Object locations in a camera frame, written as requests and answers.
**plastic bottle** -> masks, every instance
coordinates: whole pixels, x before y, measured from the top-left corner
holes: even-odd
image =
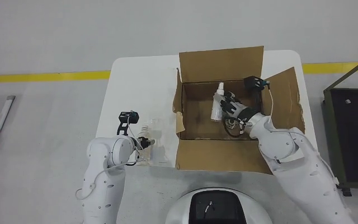
[[[224,96],[224,82],[219,83],[219,87],[216,90],[216,93]],[[221,122],[223,117],[223,110],[220,106],[220,102],[213,100],[213,107],[211,109],[211,120],[214,122]]]
[[[147,139],[152,139],[150,136],[150,130],[148,125],[142,126],[142,129],[140,130],[140,133],[137,135],[137,138],[144,137]],[[148,164],[150,161],[150,152],[152,150],[152,146],[149,146],[148,148],[145,148],[142,150],[141,148],[138,148],[140,157],[143,158],[143,162],[140,164]]]

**clear plastic bottle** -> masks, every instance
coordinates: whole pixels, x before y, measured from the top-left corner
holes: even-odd
[[[140,133],[137,135],[137,138],[144,137],[147,139],[152,139],[152,136],[150,135],[150,129],[148,125],[143,125],[142,129],[140,130]],[[140,162],[139,164],[147,165],[150,162],[150,154],[152,151],[153,146],[149,146],[145,148],[144,150],[141,150],[141,148],[138,148],[139,150],[139,156],[143,158],[143,162]]]

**gray floor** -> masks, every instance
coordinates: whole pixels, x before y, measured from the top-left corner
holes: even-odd
[[[1,0],[0,74],[110,70],[115,59],[264,45],[358,60],[356,0]]]
[[[305,76],[324,158],[322,91],[339,76]],[[82,185],[86,146],[95,136],[106,85],[105,80],[0,83],[0,105],[7,95],[17,96],[0,133],[0,223],[82,222],[74,191]],[[251,195],[274,223],[310,223],[273,176],[140,166],[127,169],[118,223],[164,223],[178,197],[204,186],[226,186]],[[358,222],[358,191],[353,194],[345,200]]]

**bottle nozzle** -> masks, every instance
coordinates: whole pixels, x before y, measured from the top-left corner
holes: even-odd
[[[224,82],[219,83],[219,88],[218,90],[223,90],[224,89]]]

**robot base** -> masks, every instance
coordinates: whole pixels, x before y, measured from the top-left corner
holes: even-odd
[[[228,188],[194,190],[178,199],[166,224],[246,223],[272,224],[265,209],[253,198]]]

